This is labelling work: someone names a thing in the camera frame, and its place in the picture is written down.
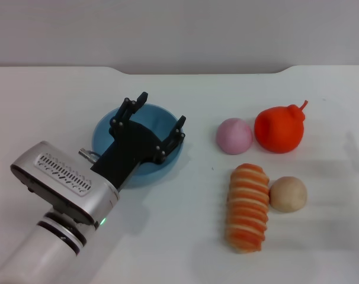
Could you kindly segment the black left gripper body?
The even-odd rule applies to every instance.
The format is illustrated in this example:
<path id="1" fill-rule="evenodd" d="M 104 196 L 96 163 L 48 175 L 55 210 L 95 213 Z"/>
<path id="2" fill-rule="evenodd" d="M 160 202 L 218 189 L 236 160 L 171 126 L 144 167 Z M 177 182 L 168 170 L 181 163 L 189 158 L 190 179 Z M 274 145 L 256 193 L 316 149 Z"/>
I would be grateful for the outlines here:
<path id="1" fill-rule="evenodd" d="M 154 160 L 158 137 L 147 127 L 130 120 L 112 120 L 109 133 L 114 141 L 91 170 L 116 189 L 122 189 L 141 164 Z"/>

